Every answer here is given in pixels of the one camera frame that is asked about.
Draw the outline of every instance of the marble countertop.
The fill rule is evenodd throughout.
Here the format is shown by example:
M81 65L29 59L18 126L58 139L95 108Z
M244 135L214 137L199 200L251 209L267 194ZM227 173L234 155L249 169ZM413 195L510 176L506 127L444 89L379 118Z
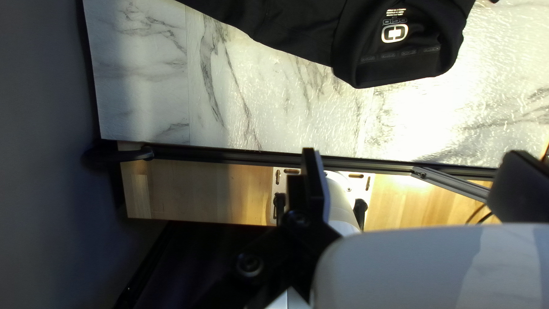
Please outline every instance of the marble countertop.
M549 0L478 0L447 73L354 89L172 0L84 0L102 138L483 167L549 142Z

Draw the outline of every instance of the black shirt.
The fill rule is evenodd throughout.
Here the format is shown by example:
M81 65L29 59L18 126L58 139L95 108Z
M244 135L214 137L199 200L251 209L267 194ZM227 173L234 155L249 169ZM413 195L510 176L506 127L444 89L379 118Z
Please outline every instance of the black shirt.
M355 88L440 75L474 0L178 0Z

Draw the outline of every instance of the light wood surface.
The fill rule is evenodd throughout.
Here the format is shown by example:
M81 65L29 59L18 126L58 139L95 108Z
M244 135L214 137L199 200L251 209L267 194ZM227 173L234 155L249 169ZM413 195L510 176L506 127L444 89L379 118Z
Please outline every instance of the light wood surface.
M119 142L120 150L140 147ZM121 169L130 218L274 225L276 168L155 159L124 162ZM365 230L462 225L482 205L410 176L377 174L375 179ZM488 212L484 207L471 222ZM492 216L485 224L498 222Z
M270 225L272 167L155 159L121 170L130 218Z
M474 182L486 187L492 184ZM410 176L378 174L368 205L365 230L463 225L481 205L472 198ZM489 211L484 207L471 222L476 223ZM485 224L499 222L492 216Z

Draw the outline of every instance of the gray wall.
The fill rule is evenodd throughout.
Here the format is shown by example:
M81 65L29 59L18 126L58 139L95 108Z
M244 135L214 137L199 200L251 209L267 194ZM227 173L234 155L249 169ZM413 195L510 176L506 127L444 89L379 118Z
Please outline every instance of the gray wall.
M109 308L163 222L80 163L96 128L74 0L0 1L0 308Z

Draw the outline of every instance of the screw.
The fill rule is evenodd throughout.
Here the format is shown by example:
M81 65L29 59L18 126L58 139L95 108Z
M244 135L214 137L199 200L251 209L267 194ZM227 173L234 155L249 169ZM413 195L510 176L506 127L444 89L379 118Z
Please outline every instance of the screw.
M293 222L295 225L299 227L306 228L311 223L309 218L304 213L301 213L301 212L290 211L288 212L288 216L291 222Z
M245 277L255 277L263 270L263 260L252 254L241 253L238 255L237 270Z

